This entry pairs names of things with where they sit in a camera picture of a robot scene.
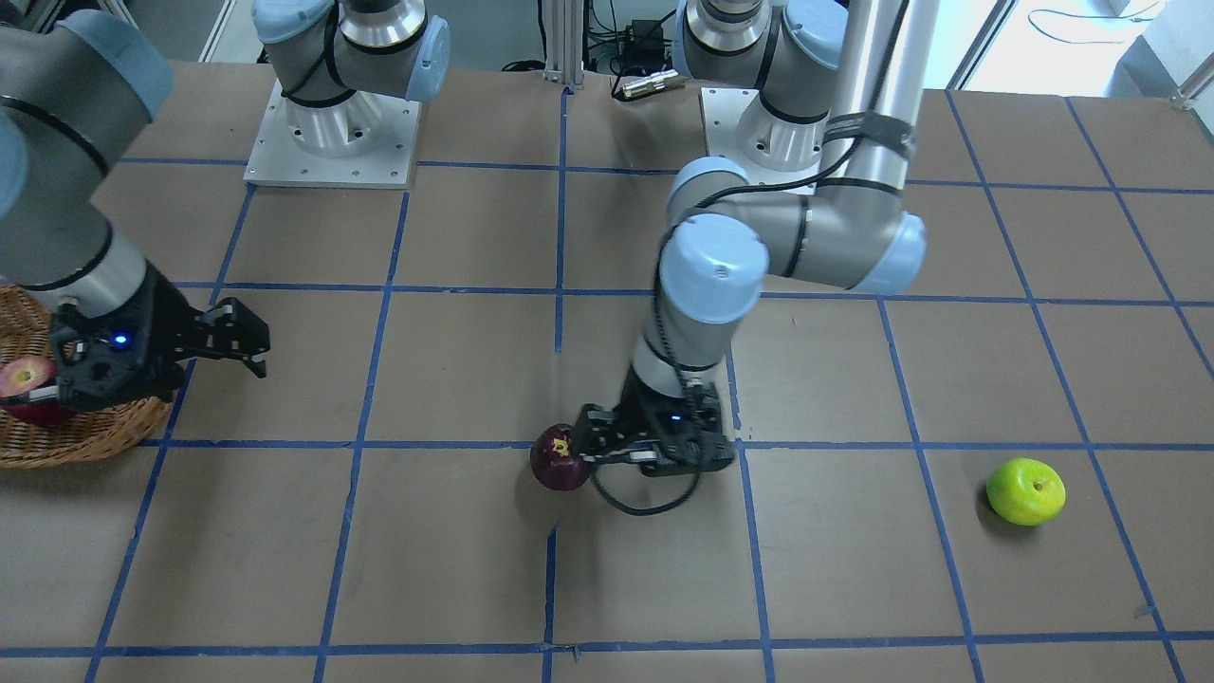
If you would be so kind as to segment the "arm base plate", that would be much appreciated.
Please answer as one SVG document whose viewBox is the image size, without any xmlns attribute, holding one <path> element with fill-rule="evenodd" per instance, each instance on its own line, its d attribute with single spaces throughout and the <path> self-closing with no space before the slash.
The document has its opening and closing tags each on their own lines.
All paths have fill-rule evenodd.
<svg viewBox="0 0 1214 683">
<path fill-rule="evenodd" d="M 762 103 L 756 89 L 700 89 L 707 152 L 745 170 L 753 183 L 776 184 L 816 173 L 822 159 L 826 120 L 781 120 Z"/>
<path fill-rule="evenodd" d="M 361 91 L 337 106 L 304 107 L 274 82 L 244 180 L 280 189 L 405 190 L 421 113 L 420 102 Z"/>
</svg>

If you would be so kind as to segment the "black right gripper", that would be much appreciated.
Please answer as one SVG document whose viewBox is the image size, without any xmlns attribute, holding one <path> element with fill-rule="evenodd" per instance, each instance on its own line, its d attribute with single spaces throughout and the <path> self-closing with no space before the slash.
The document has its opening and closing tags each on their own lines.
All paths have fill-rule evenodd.
<svg viewBox="0 0 1214 683">
<path fill-rule="evenodd" d="M 52 308 L 49 351 L 56 385 L 1 397 L 1 406 L 59 402 L 91 414 L 148 397 L 171 402 L 185 381 L 182 363 L 195 358 L 242 362 L 265 379 L 270 328 L 233 297 L 199 311 L 149 267 L 134 298 L 108 314 L 86 317 L 69 303 Z"/>
</svg>

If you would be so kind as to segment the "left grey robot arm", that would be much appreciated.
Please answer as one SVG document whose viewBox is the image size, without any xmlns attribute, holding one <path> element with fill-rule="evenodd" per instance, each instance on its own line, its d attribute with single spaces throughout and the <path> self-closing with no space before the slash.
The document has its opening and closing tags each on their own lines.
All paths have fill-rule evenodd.
<svg viewBox="0 0 1214 683">
<path fill-rule="evenodd" d="M 613 408 L 582 406 L 563 453 L 647 476 L 732 462 L 714 376 L 764 278 L 900 294 L 927 252 L 903 207 L 936 1 L 683 1 L 680 66 L 756 92 L 778 131 L 809 129 L 788 180 L 725 156 L 673 182 L 652 298 Z"/>
</svg>

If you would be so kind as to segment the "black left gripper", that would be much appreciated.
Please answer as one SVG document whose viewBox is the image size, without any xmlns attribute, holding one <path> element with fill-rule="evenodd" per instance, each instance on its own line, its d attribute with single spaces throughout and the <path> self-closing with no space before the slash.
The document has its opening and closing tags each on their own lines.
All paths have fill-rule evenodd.
<svg viewBox="0 0 1214 683">
<path fill-rule="evenodd" d="M 636 463 L 649 477 L 715 472 L 736 459 L 714 385 L 692 385 L 690 398 L 673 397 L 645 385 L 632 369 L 611 410 L 582 406 L 574 449 L 594 466 Z"/>
</svg>

